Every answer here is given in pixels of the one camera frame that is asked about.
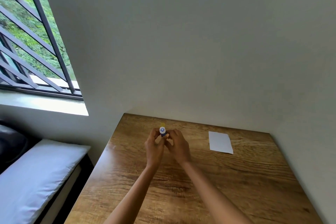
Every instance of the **hand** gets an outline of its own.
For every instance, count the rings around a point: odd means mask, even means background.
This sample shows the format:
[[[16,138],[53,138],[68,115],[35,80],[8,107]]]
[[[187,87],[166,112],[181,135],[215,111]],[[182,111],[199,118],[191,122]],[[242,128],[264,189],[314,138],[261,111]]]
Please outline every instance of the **hand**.
[[[188,142],[184,139],[182,132],[178,129],[167,130],[173,140],[174,145],[165,140],[165,146],[169,152],[174,156],[176,161],[182,166],[184,163],[191,162],[190,149]]]
[[[159,128],[153,128],[148,136],[147,141],[145,142],[147,167],[153,167],[157,169],[161,163],[164,144],[169,134],[166,134],[164,137],[162,137],[160,142],[157,144],[155,143],[155,139],[157,139],[159,135]]]

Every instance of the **window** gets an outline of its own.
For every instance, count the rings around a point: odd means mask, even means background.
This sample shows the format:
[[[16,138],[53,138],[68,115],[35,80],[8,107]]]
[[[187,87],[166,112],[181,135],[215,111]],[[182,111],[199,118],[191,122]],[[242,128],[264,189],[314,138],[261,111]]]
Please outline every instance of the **window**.
[[[48,0],[0,0],[0,89],[83,100]]]

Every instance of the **sheet of paper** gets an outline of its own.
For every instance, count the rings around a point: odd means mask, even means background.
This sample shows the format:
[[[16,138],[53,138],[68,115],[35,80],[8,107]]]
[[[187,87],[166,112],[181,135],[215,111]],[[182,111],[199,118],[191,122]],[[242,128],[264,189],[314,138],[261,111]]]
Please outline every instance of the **sheet of paper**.
[[[233,154],[228,134],[209,131],[210,150]]]

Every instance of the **desk surface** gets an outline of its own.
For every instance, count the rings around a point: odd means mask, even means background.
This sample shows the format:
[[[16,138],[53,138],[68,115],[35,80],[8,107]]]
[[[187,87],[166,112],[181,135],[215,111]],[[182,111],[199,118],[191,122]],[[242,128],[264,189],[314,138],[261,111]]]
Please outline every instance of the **desk surface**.
[[[104,222],[145,168],[160,122],[182,131],[194,162],[255,224],[322,223],[270,134],[124,114],[65,224]],[[233,155],[210,151],[208,131],[227,133]],[[167,149],[135,223],[213,223]]]

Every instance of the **window sill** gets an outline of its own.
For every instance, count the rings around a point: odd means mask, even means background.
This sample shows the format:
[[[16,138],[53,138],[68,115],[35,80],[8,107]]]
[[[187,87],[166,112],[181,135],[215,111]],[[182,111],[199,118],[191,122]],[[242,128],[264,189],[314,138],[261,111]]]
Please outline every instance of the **window sill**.
[[[89,116],[83,101],[50,98],[0,90],[0,104]]]

